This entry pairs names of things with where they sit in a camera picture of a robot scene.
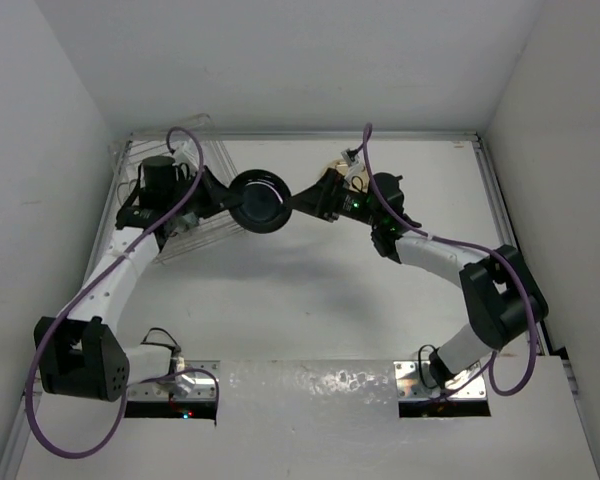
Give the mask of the black plate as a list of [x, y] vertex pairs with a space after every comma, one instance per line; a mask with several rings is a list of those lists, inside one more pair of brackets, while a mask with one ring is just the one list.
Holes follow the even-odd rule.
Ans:
[[272, 172], [247, 170], [236, 176], [229, 190], [241, 203], [229, 209], [233, 220], [245, 230], [269, 234], [281, 229], [291, 218], [286, 204], [291, 198], [287, 184]]

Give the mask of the cream patterned plate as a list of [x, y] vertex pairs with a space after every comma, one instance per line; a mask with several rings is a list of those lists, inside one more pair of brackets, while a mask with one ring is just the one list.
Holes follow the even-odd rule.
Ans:
[[355, 177], [360, 178], [362, 182], [368, 180], [365, 165], [361, 161], [349, 165], [345, 160], [333, 160], [327, 164], [326, 169], [336, 170], [347, 182], [351, 182]]

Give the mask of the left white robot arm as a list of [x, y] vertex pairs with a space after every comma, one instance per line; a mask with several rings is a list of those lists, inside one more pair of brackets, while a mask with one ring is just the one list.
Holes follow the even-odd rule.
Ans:
[[57, 318], [43, 317], [34, 329], [45, 392], [115, 401], [132, 384], [172, 373], [174, 348], [120, 345], [121, 314], [172, 235], [241, 202], [207, 167], [197, 169], [171, 156], [143, 160], [109, 245], [82, 290]]

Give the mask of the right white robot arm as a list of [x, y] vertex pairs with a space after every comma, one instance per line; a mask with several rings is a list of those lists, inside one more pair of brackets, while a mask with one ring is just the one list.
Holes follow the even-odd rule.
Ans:
[[432, 273], [458, 287], [468, 322], [429, 356], [426, 379], [438, 387], [512, 340], [537, 333], [549, 307], [521, 253], [511, 245], [485, 252], [458, 241], [437, 241], [418, 234], [419, 223], [404, 211], [398, 176], [381, 172], [366, 190], [348, 186], [333, 168], [286, 205], [333, 222], [341, 216], [367, 224], [380, 256]]

